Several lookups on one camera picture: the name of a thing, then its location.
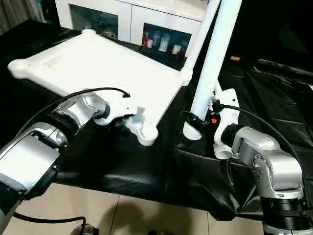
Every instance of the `curtain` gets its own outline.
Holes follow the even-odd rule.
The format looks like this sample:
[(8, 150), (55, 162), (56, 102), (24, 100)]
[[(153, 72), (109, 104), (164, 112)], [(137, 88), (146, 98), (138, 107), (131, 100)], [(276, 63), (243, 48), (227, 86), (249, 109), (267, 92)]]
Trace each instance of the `curtain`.
[(0, 0), (0, 34), (28, 19), (45, 22), (39, 0)]

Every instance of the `glass cabinet door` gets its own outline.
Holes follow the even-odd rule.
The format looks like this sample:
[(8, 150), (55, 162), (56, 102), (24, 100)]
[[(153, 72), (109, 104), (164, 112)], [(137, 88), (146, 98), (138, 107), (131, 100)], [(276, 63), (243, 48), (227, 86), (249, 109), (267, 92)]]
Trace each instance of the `glass cabinet door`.
[(56, 0), (62, 27), (94, 29), (98, 34), (130, 41), (132, 6), (115, 0)]
[(201, 22), (133, 6), (131, 43), (188, 56)]

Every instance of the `black tablecloth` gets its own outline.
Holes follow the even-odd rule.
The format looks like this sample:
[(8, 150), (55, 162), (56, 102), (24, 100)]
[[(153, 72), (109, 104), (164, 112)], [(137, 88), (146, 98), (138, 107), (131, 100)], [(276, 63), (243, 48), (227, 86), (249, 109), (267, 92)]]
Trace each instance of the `black tablecloth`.
[[(0, 37), (1, 146), (38, 109), (58, 97), (27, 79), (14, 79), (7, 64), (77, 34), (28, 21)], [(178, 70), (184, 62), (174, 55), (164, 56), (160, 51), (121, 44)], [(215, 159), (211, 144), (205, 140), (187, 141), (181, 134), (183, 120), (179, 114), (190, 107), (202, 59), (197, 62), (191, 84), (180, 90), (158, 125), (159, 137), (153, 146), (140, 145), (136, 136), (114, 125), (100, 127), (90, 121), (66, 150), (57, 182), (202, 209), (220, 220), (235, 216), (262, 219), (248, 168), (236, 160)], [(224, 62), (219, 81), (223, 89), (236, 89), (241, 107), (271, 122), (292, 142), (300, 155), (311, 194), (313, 120), (308, 106), (313, 93), (309, 86), (277, 73), (245, 71), (240, 64), (229, 61)], [(239, 123), (273, 134), (243, 114)]]

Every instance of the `white tray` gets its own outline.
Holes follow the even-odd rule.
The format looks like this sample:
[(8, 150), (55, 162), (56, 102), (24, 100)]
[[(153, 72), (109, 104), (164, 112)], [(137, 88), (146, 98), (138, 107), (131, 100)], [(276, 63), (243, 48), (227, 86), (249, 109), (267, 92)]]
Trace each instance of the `white tray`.
[[(116, 87), (131, 94), (144, 108), (139, 129), (131, 131), (143, 145), (157, 138), (156, 126), (180, 90), (191, 79), (146, 56), (118, 45), (86, 29), (63, 42), (27, 59), (12, 61), (8, 68), (15, 78), (28, 78), (65, 96), (87, 88)], [(98, 92), (108, 103), (121, 99), (115, 91)], [(149, 128), (141, 131), (145, 124)]]

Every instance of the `white clamp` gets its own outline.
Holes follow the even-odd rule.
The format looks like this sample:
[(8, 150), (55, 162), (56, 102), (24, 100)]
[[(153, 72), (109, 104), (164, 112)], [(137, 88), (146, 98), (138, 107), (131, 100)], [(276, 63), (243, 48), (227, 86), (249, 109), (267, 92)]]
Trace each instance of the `white clamp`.
[[(236, 91), (228, 89), (218, 93), (215, 99), (219, 100), (221, 104), (232, 105), (239, 107)], [(214, 135), (214, 153), (218, 159), (229, 159), (233, 156), (231, 147), (225, 145), (221, 141), (221, 137), (225, 128), (231, 124), (238, 124), (239, 111), (233, 109), (223, 109), (220, 111), (221, 121)]]

